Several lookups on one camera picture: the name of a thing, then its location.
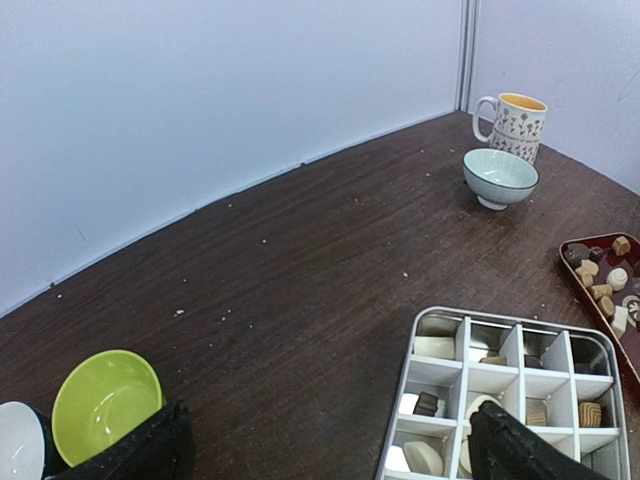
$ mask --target white backdrop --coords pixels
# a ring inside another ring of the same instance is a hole
[[[300,162],[453,110],[461,0],[0,0],[0,314]]]
[[[483,95],[538,98],[543,143],[640,194],[640,3],[481,0],[478,22],[471,111]]]

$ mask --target silver tray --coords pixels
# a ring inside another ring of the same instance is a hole
[[[415,355],[416,336],[453,337],[454,358]],[[545,369],[525,367],[524,355],[541,358]],[[507,366],[479,363],[488,356],[507,357]],[[589,364],[591,373],[575,373],[575,363]],[[407,402],[411,395],[405,394],[421,391],[440,399],[434,417],[412,414],[413,405]],[[523,423],[528,412],[546,411],[547,426],[530,426],[532,431],[607,478],[631,478],[620,377],[606,336],[596,330],[432,307],[420,312],[413,326],[376,479],[471,478],[460,468],[460,447],[471,433],[465,412],[481,394],[498,399]],[[578,402],[583,401],[602,405],[600,428],[579,428]],[[398,462],[404,460],[398,457],[401,447],[411,440],[424,441],[439,453],[443,476],[409,472],[406,463]]]

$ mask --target bowl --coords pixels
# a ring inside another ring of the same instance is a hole
[[[133,352],[109,350],[78,365],[53,405],[53,439],[74,467],[106,450],[164,403],[151,365]]]
[[[491,148],[471,150],[464,156],[464,178],[478,201],[491,210],[504,210],[521,202],[538,184],[538,172],[526,160]]]
[[[24,403],[0,405],[0,478],[40,480],[64,468],[49,419]]]

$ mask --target table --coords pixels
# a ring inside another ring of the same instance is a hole
[[[558,245],[640,235],[640,197],[545,147],[531,199],[484,209],[461,167],[478,146],[453,113],[136,242],[0,321],[0,401],[50,414],[75,365],[131,349],[189,405],[196,478],[372,478],[418,311],[592,326]],[[634,478],[639,405],[625,393]]]

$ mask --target chocolate tray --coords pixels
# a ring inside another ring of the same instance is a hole
[[[417,355],[419,337],[449,338],[450,359]],[[525,366],[525,356],[527,362],[539,359],[544,368]],[[503,357],[506,365],[480,362],[487,357]],[[589,373],[575,373],[575,364],[580,371],[588,365]],[[434,416],[414,414],[420,392],[437,396]],[[523,423],[529,415],[544,412],[546,425],[529,426],[542,439],[607,478],[631,478],[620,378],[606,336],[596,330],[432,307],[420,312],[413,326],[376,480],[472,478],[461,466],[461,454],[471,433],[467,417],[480,395],[492,396]],[[601,405],[599,428],[580,428],[579,402]],[[437,452],[441,475],[409,470],[403,447],[416,440]]]
[[[622,257],[616,256],[611,249],[613,241],[620,236],[625,236],[631,244],[631,252]],[[594,279],[594,284],[606,283],[607,275],[614,268],[624,268],[627,272],[629,276],[627,284],[621,291],[613,294],[613,303],[615,305],[629,309],[629,323],[620,339],[615,336],[609,322],[600,312],[598,305],[593,301],[587,289],[582,285],[578,276],[565,260],[563,253],[567,246],[572,243],[582,243],[589,248],[600,247],[605,250],[605,256],[598,263],[600,271]],[[629,380],[629,385],[634,394],[640,398],[640,375],[638,374],[640,371],[640,331],[638,330],[640,328],[640,296],[637,291],[634,291],[634,280],[638,282],[639,279],[632,275],[633,268],[638,263],[640,263],[640,242],[626,233],[612,233],[599,237],[568,240],[560,245],[560,268],[575,290],[576,298],[594,319],[596,327],[613,342],[620,372]]]

